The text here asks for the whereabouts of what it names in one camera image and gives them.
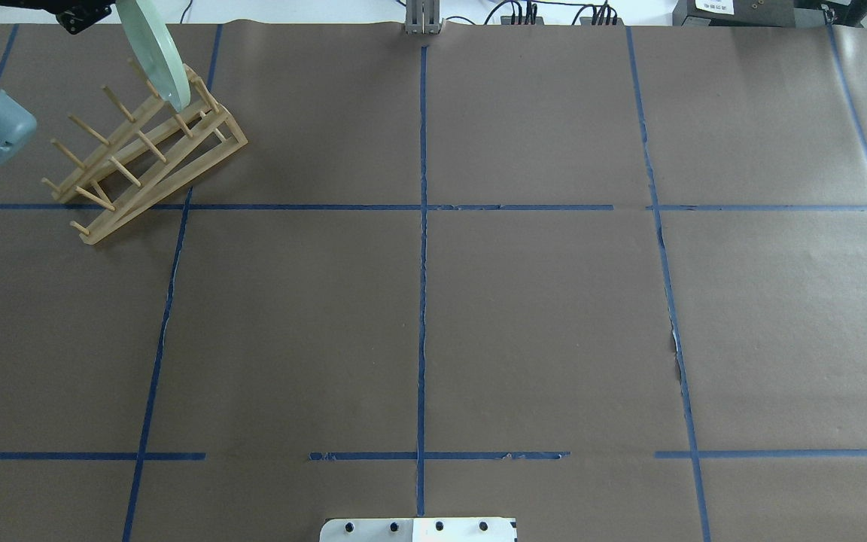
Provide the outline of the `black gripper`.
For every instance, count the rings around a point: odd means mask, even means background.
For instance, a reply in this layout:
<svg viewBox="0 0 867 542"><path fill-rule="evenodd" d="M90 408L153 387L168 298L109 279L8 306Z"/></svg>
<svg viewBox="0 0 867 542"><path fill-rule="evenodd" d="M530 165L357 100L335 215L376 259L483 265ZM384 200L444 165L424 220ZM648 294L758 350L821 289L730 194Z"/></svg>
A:
<svg viewBox="0 0 867 542"><path fill-rule="evenodd" d="M113 5L113 2L66 2L56 8L56 20L70 35L76 35L109 17Z"/></svg>

